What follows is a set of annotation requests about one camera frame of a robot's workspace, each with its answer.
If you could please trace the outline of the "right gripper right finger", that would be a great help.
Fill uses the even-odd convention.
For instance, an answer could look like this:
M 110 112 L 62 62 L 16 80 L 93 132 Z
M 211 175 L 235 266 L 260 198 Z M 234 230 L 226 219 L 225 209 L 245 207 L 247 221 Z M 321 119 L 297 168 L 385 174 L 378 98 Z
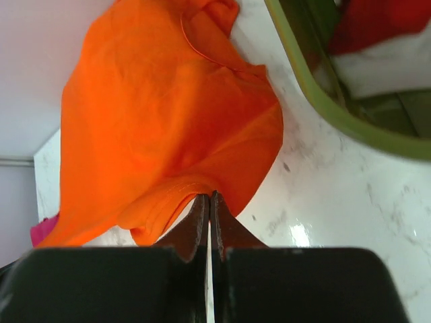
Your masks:
M 407 322 L 392 276 L 364 248 L 270 248 L 210 200 L 216 322 Z

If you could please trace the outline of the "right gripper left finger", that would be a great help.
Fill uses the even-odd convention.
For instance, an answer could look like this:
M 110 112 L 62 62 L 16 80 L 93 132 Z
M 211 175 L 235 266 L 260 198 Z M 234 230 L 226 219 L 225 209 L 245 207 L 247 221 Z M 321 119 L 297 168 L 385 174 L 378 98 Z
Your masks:
M 2 322 L 205 322 L 209 197 L 150 247 L 39 248 L 1 284 Z

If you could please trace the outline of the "magenta t shirt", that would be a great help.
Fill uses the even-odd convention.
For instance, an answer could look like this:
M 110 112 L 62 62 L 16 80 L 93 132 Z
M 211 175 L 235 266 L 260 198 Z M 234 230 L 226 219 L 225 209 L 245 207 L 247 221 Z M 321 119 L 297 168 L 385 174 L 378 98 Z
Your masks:
M 52 232 L 58 220 L 59 214 L 44 218 L 40 223 L 30 228 L 30 239 L 33 247 L 37 247 Z

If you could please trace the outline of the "orange t shirt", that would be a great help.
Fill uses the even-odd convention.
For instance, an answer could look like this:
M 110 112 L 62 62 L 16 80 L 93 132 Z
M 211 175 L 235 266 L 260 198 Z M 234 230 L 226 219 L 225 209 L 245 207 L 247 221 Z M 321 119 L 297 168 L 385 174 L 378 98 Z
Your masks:
M 61 99 L 59 220 L 43 248 L 114 226 L 153 244 L 198 194 L 233 216 L 283 141 L 266 68 L 230 41 L 235 1 L 116 1 L 90 26 Z

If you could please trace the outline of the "olive green laundry basket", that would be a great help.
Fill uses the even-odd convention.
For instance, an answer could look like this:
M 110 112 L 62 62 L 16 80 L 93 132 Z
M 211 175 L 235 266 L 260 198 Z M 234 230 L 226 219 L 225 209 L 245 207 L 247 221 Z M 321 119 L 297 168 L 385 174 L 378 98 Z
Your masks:
M 340 19 L 335 2 L 265 4 L 303 94 L 330 125 L 379 151 L 430 161 L 430 90 L 353 98 L 327 52 Z

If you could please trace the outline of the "white garment in basket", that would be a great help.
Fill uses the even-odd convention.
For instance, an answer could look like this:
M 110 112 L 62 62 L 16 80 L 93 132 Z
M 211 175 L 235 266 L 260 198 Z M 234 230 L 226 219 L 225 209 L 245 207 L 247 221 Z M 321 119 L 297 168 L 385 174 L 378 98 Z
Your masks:
M 337 75 L 353 98 L 430 88 L 430 26 L 358 52 L 334 55 Z

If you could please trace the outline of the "red t shirt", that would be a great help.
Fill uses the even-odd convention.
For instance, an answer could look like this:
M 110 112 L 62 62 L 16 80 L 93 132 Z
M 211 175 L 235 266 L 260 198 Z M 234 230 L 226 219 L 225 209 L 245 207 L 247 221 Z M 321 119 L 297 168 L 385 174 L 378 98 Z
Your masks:
M 341 19 L 328 43 L 331 55 L 366 49 L 386 40 L 419 34 L 430 20 L 429 0 L 342 1 Z

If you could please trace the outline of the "left aluminium frame post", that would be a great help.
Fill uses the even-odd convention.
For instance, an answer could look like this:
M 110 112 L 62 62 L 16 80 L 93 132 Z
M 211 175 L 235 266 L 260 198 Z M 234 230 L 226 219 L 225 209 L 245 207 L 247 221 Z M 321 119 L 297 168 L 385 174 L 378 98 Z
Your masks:
M 1 167 L 25 167 L 25 168 L 33 168 L 34 160 L 33 159 L 11 159 L 11 158 L 1 158 L 0 159 Z

